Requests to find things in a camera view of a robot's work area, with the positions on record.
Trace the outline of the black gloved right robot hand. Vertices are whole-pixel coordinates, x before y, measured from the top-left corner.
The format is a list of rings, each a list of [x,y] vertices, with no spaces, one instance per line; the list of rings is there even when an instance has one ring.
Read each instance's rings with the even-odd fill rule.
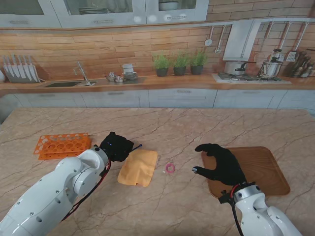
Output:
[[[196,152],[205,152],[208,157],[213,156],[216,160],[216,167],[213,170],[199,166],[192,168],[195,174],[201,175],[210,180],[220,181],[225,185],[235,186],[247,182],[239,162],[235,155],[228,149],[218,144],[201,144],[195,148]]]

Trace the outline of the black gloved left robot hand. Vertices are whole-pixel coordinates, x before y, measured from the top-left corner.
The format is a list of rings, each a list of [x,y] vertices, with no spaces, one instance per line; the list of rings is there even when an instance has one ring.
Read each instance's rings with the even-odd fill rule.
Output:
[[[132,141],[111,131],[101,142],[99,148],[106,153],[112,162],[123,162],[132,152],[133,146]]]

